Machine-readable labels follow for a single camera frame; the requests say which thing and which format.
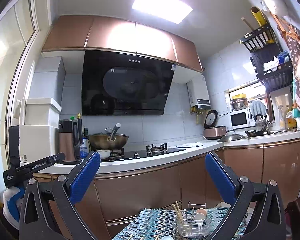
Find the gas stove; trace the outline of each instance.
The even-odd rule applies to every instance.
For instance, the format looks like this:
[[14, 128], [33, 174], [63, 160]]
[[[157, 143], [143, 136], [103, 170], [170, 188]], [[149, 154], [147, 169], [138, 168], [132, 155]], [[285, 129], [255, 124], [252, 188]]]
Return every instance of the gas stove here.
[[167, 153], [175, 153], [184, 151], [183, 148], [168, 148], [167, 144], [164, 143], [158, 147], [152, 145], [147, 145], [146, 150], [138, 150], [125, 152], [123, 149], [119, 151], [111, 151], [110, 157], [107, 159], [101, 159], [101, 162], [112, 162], [112, 161], [123, 161], [131, 159], [146, 158], [151, 156], [158, 156]]

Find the black glass range hood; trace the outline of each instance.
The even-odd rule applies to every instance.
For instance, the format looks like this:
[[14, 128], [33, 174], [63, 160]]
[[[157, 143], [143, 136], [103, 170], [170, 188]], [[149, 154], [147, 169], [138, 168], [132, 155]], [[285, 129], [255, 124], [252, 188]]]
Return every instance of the black glass range hood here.
[[172, 65], [153, 58], [86, 50], [82, 114], [163, 114], [174, 73]]

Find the gray towel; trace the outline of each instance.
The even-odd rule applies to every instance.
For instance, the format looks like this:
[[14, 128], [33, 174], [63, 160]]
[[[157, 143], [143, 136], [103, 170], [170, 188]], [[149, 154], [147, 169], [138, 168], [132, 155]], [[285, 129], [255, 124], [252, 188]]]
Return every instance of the gray towel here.
[[260, 115], [261, 118], [266, 116], [267, 108], [266, 106], [259, 100], [254, 100], [250, 104], [251, 115], [253, 116], [254, 120], [257, 119], [257, 116]]

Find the woven tablecloth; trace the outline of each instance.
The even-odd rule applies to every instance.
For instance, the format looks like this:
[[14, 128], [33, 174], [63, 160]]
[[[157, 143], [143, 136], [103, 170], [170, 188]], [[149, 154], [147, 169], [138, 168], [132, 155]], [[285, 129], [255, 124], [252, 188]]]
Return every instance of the woven tablecloth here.
[[[208, 209], [208, 213], [212, 216], [211, 232], [221, 222], [228, 209], [227, 207]], [[243, 219], [232, 240], [242, 236], [246, 227], [246, 220]], [[131, 240], [140, 240], [141, 237], [144, 237], [143, 240], [154, 240], [157, 235], [160, 235], [158, 239], [161, 239], [163, 236], [172, 236], [175, 240], [188, 240], [188, 238], [184, 238], [178, 233], [176, 212], [163, 209], [144, 209], [113, 240], [128, 240], [131, 234], [133, 234]]]

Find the open rice cooker lid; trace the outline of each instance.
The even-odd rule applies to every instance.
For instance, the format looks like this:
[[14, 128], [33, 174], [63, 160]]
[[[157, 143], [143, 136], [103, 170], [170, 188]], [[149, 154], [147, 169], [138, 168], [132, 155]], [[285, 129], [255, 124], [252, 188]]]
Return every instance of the open rice cooker lid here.
[[206, 115], [206, 119], [203, 125], [204, 128], [208, 129], [214, 127], [214, 125], [217, 122], [217, 117], [218, 117], [218, 112], [216, 110], [210, 110]]

